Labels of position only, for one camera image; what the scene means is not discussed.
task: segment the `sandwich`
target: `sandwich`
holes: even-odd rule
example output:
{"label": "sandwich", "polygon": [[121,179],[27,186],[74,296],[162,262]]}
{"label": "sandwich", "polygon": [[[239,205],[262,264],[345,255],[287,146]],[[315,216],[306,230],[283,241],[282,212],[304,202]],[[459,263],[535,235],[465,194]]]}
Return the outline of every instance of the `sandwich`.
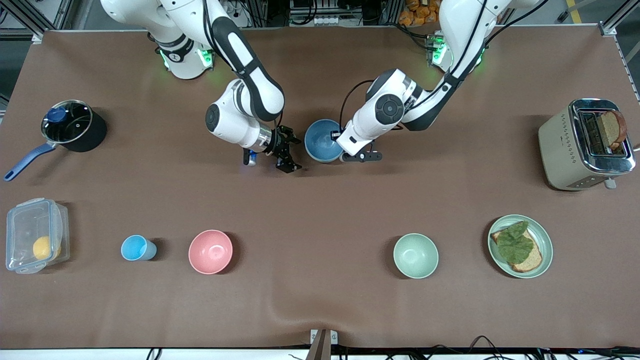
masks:
{"label": "sandwich", "polygon": [[542,264],[542,253],[528,226],[521,221],[491,234],[498,252],[515,272],[530,272]]}

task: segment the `light green bowl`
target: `light green bowl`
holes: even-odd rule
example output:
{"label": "light green bowl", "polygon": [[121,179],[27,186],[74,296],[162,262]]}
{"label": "light green bowl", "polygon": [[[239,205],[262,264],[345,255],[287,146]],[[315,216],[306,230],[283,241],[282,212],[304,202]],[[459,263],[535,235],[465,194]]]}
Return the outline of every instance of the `light green bowl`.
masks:
{"label": "light green bowl", "polygon": [[394,262],[401,273],[412,279],[423,279],[438,267],[438,249],[422,234],[407,234],[394,247]]}
{"label": "light green bowl", "polygon": [[[511,265],[509,265],[509,263],[500,255],[500,252],[498,252],[498,245],[491,237],[491,234],[496,233],[500,230],[504,230],[507,227],[521,221],[529,222],[529,233],[531,234],[531,237],[533,237],[533,240],[538,244],[538,248],[540,248],[540,254],[542,255],[542,263],[540,264],[540,266],[531,270],[530,272],[513,271]],[[489,252],[491,253],[491,257],[493,258],[495,263],[507,274],[519,277],[521,279],[531,279],[533,277],[544,274],[549,266],[551,266],[551,261],[554,258],[554,248],[551,245],[551,238],[549,238],[549,234],[547,234],[545,228],[542,227],[542,225],[540,225],[537,221],[524,215],[506,215],[496,220],[491,226],[491,229],[489,229],[488,241]]]}

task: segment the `blue cup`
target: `blue cup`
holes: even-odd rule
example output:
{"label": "blue cup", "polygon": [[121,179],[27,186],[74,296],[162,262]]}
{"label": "blue cup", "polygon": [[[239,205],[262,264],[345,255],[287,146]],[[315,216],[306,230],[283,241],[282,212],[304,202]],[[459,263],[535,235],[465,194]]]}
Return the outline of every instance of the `blue cup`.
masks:
{"label": "blue cup", "polygon": [[131,235],[120,247],[122,257],[129,261],[149,260],[156,255],[156,245],[141,235]]}
{"label": "blue cup", "polygon": [[342,155],[342,147],[331,140],[332,131],[340,131],[340,126],[329,119],[318,120],[307,129],[305,149],[314,160],[330,163]]}

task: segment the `orange bag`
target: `orange bag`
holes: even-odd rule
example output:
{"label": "orange bag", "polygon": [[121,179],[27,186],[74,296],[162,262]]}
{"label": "orange bag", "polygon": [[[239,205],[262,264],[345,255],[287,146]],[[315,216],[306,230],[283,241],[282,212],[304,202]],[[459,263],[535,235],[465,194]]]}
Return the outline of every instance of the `orange bag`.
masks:
{"label": "orange bag", "polygon": [[429,8],[427,6],[420,6],[418,10],[415,11],[415,16],[427,17],[430,13],[431,11],[429,11]]}
{"label": "orange bag", "polygon": [[406,4],[406,7],[408,7],[411,11],[415,11],[420,7],[420,0],[405,0],[404,3]]}
{"label": "orange bag", "polygon": [[438,21],[438,15],[435,12],[432,12],[427,16],[425,22],[436,22]]}
{"label": "orange bag", "polygon": [[403,11],[400,13],[400,18],[398,19],[398,24],[409,26],[413,22],[413,13],[408,11]]}

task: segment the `blue lid knob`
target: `blue lid knob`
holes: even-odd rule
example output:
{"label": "blue lid knob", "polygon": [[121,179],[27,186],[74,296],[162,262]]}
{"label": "blue lid knob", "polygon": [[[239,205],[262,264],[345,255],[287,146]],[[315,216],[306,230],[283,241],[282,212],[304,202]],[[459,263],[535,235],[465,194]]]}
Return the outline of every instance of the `blue lid knob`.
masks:
{"label": "blue lid knob", "polygon": [[51,108],[47,112],[47,120],[49,122],[61,122],[67,117],[67,111],[60,106],[59,108]]}

